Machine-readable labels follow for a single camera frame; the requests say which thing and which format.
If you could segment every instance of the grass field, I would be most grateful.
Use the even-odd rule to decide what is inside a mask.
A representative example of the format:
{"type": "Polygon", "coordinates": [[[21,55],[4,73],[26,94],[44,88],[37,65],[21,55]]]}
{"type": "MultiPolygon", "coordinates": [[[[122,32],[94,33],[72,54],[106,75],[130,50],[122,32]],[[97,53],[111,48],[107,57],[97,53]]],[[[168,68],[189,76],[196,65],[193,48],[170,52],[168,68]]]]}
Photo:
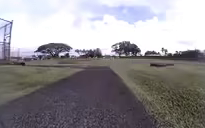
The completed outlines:
{"type": "Polygon", "coordinates": [[[175,66],[153,68],[151,61],[158,60],[119,60],[111,67],[160,127],[205,128],[205,64],[162,61],[175,66]]]}
{"type": "Polygon", "coordinates": [[[29,94],[81,69],[0,66],[0,104],[29,94]]]}
{"type": "MultiPolygon", "coordinates": [[[[115,59],[47,60],[32,65],[109,66],[143,102],[160,127],[205,128],[205,64],[184,61],[115,59]],[[154,68],[150,62],[174,63],[154,68]]],[[[0,66],[0,103],[30,93],[80,69],[0,66]]]]}

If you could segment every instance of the bare ground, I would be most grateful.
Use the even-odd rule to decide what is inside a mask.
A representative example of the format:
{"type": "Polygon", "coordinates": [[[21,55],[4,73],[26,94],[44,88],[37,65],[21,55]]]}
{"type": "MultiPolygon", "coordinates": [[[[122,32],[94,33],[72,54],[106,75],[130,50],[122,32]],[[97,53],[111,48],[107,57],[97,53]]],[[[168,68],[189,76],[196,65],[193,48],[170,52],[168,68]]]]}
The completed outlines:
{"type": "Polygon", "coordinates": [[[88,68],[0,106],[6,128],[152,128],[155,120],[107,67],[88,68]]]}

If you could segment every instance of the green grass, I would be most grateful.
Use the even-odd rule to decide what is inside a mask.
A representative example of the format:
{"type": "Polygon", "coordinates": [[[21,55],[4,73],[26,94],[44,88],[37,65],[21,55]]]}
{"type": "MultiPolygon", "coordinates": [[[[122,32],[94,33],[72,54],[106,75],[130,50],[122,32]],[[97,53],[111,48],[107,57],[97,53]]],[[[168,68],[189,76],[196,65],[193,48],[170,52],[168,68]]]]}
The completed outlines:
{"type": "Polygon", "coordinates": [[[205,128],[205,64],[175,62],[174,67],[152,68],[148,62],[118,60],[111,67],[160,127],[205,128]]]}
{"type": "Polygon", "coordinates": [[[0,104],[29,94],[81,69],[0,66],[0,104]]]}

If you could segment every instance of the chain-link fence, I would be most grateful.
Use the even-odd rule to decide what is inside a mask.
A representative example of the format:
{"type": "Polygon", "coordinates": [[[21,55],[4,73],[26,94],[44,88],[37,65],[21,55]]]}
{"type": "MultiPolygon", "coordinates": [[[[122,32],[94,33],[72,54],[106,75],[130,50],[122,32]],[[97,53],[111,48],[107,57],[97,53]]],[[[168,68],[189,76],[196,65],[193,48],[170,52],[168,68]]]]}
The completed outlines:
{"type": "Polygon", "coordinates": [[[10,59],[12,21],[0,18],[0,60],[10,59]]]}

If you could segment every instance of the blue sky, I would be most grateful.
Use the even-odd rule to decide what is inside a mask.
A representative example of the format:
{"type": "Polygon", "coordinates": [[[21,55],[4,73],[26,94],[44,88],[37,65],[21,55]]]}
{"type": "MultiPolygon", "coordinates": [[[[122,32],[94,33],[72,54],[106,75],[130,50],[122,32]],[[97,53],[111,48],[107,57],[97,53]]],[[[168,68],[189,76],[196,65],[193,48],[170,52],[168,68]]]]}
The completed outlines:
{"type": "Polygon", "coordinates": [[[13,48],[64,42],[110,53],[129,40],[143,52],[205,49],[205,0],[0,0],[0,17],[14,20],[13,48]]]}

